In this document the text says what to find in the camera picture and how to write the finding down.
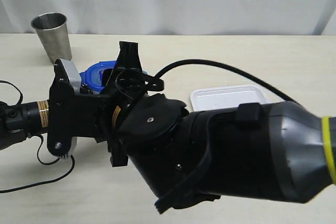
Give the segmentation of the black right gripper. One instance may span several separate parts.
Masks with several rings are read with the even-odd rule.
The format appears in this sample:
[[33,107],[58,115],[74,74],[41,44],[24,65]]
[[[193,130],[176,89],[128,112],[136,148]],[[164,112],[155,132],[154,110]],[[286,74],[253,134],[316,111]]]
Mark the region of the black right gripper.
[[128,157],[118,138],[117,129],[143,85],[140,78],[142,72],[138,43],[129,41],[119,42],[119,54],[114,65],[102,71],[102,90],[99,94],[107,96],[108,100],[99,111],[97,127],[100,133],[97,140],[107,143],[113,167],[128,164]]

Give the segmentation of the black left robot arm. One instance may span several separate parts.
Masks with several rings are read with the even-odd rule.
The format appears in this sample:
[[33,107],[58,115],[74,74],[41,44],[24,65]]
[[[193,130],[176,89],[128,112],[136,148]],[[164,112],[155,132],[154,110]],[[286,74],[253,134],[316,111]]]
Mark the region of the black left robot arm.
[[1,150],[48,132],[49,101],[19,105],[1,102]]

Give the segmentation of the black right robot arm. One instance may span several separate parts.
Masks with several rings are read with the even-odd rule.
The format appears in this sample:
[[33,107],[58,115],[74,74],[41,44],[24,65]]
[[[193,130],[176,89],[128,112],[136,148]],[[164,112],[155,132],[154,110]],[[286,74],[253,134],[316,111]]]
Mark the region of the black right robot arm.
[[122,41],[115,66],[103,74],[112,96],[105,120],[114,167],[132,162],[157,197],[160,213],[222,195],[306,203],[335,183],[335,118],[318,117],[270,87],[278,103],[189,112],[168,99],[162,76],[142,71],[138,44]]

